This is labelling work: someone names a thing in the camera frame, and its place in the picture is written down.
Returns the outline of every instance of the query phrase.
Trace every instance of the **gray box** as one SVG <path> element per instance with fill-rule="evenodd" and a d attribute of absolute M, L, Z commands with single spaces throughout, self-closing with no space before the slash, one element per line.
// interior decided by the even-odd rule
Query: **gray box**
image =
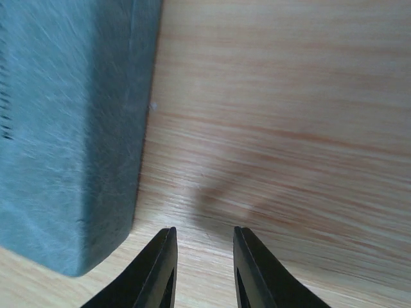
<path fill-rule="evenodd" d="M 0 0 L 0 244 L 83 275 L 127 237 L 161 0 Z"/>

